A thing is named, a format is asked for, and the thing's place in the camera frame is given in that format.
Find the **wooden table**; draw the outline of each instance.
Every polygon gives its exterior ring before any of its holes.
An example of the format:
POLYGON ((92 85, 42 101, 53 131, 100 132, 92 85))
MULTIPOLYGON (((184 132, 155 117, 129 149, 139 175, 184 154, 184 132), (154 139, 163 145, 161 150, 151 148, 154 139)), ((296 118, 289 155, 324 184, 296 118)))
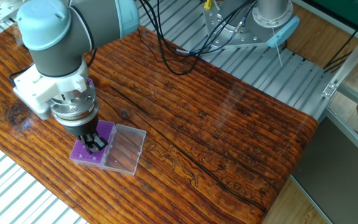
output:
MULTIPOLYGON (((90 223, 261 223, 318 125, 205 61, 173 75, 140 28, 89 70, 101 119, 147 131, 137 172, 76 166, 75 138, 12 92, 31 64, 17 34, 0 34, 0 149, 90 223)), ((178 72, 194 61, 167 57, 178 72)))

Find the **robotic arm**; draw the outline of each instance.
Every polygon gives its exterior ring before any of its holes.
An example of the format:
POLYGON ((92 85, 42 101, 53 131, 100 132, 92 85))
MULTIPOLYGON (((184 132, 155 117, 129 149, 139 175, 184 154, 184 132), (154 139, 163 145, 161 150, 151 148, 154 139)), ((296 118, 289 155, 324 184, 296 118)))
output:
POLYGON ((84 53, 134 32, 134 0, 94 0, 66 7, 61 0, 31 0, 17 13, 34 65, 14 79, 14 92, 40 118, 52 115, 89 153, 107 139, 96 132, 99 104, 84 53))

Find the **metal slatted platform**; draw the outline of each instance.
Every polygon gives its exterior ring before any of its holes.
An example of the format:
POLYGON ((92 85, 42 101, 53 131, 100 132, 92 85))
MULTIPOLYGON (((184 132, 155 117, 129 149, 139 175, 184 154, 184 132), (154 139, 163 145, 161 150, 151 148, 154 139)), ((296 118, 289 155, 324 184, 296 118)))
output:
MULTIPOLYGON (((197 0, 160 0, 165 37, 187 50, 200 47, 208 36, 203 7, 197 0)), ((156 7, 156 0, 150 3, 156 7)), ((140 23, 153 30, 138 3, 140 23)), ((0 33, 13 22, 0 24, 0 33)), ((318 118, 328 104, 320 96, 332 75, 280 49, 248 47, 206 54, 203 59, 276 99, 318 118)), ((30 174, 0 151, 0 223, 86 223, 30 174)))
MULTIPOLYGON (((157 10, 157 0, 149 1, 157 10)), ((140 23, 154 31, 147 14, 137 3, 140 23)), ((200 48, 208 31, 203 6, 194 0, 160 0, 164 36, 186 50, 200 48)), ((293 53, 266 46, 224 49, 203 55, 207 62, 258 88, 270 96, 318 119, 329 100, 321 93, 332 78, 320 67, 293 53)))

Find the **plastic container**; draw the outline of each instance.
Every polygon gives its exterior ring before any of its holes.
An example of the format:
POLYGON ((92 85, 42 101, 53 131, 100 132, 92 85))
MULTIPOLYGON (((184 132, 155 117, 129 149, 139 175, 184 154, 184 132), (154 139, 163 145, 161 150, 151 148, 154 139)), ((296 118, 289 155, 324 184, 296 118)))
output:
POLYGON ((95 166, 125 174, 135 174, 146 131, 112 122, 99 121, 96 130, 100 137, 108 139, 108 145, 100 152, 89 154, 80 141, 76 141, 70 159, 75 164, 95 166))

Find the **yellow connector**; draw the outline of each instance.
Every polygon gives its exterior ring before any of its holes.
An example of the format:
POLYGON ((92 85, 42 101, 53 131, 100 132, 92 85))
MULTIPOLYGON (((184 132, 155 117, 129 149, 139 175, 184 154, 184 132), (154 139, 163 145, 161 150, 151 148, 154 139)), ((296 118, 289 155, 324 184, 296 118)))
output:
POLYGON ((212 0, 207 0, 204 4, 205 9, 210 9, 212 7, 212 0))

